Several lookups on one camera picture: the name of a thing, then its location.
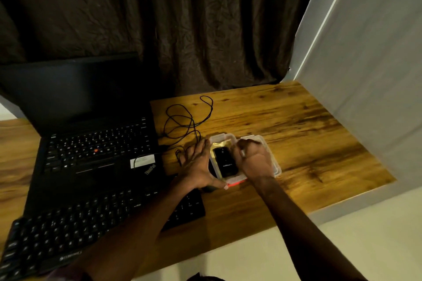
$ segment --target dark brown curtain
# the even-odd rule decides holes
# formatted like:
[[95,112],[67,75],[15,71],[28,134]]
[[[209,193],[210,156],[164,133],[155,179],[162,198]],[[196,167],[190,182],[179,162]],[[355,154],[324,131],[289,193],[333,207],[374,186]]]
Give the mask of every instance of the dark brown curtain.
[[309,2],[0,1],[2,64],[136,51],[154,98],[282,80]]

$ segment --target wood grain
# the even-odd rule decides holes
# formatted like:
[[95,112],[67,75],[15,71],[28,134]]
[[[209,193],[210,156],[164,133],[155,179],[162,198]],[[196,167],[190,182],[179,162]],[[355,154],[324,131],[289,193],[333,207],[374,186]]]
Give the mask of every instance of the wood grain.
[[[282,168],[278,182],[310,212],[343,201],[395,179],[300,84],[207,93],[214,99],[202,135],[260,134]],[[183,104],[198,122],[209,113],[200,95],[151,102],[157,133],[171,104]],[[175,107],[172,113],[182,112]],[[0,123],[0,243],[10,223],[22,214],[38,135],[24,120]],[[182,144],[193,140],[186,138]],[[160,144],[173,141],[161,138]],[[174,150],[163,155],[167,174],[178,171]],[[161,233],[138,272],[142,275],[275,226],[262,200],[247,181],[227,191],[203,194],[206,216]]]

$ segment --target laptop keyboard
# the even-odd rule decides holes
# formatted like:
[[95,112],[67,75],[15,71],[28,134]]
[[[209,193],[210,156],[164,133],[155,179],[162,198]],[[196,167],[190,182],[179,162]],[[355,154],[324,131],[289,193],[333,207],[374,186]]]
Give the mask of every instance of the laptop keyboard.
[[44,173],[88,166],[123,155],[150,152],[150,136],[145,118],[136,124],[67,138],[53,135],[48,145]]
[[[15,220],[0,261],[0,281],[44,274],[67,265],[83,249],[148,203],[159,189],[120,190],[33,218]],[[163,230],[204,215],[201,194],[193,190],[178,204]]]

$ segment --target floor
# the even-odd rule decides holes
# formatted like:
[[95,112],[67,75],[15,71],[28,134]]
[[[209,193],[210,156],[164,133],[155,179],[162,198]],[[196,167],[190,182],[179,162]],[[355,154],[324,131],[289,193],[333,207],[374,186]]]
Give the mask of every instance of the floor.
[[[422,279],[422,188],[324,223],[320,229],[372,281]],[[136,281],[299,280],[277,228],[150,273]]]

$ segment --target clear plastic box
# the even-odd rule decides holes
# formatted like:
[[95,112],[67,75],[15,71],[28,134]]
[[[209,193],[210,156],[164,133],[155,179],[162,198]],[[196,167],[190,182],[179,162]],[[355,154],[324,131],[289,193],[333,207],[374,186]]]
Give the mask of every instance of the clear plastic box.
[[[241,139],[252,139],[252,140],[261,142],[262,145],[266,148],[266,150],[271,155],[271,161],[273,162],[274,176],[278,176],[282,173],[282,169],[278,165],[278,163],[277,163],[276,159],[274,158],[270,148],[268,147],[265,139],[261,135],[247,135],[245,137],[241,137]],[[236,139],[236,137],[231,133],[221,133],[219,135],[214,135],[214,136],[210,137],[209,140],[211,142],[210,161],[211,161],[211,164],[214,168],[214,171],[215,171],[217,177],[219,179],[225,181],[229,187],[237,185],[237,184],[245,181],[247,178],[242,172],[238,172],[236,175],[228,177],[228,178],[223,178],[222,175],[221,175],[220,169],[218,168],[217,162],[215,160],[215,155],[214,155],[214,152],[213,152],[214,148],[217,148],[219,146],[227,146],[228,148],[230,148],[231,146],[235,145],[238,141]]]

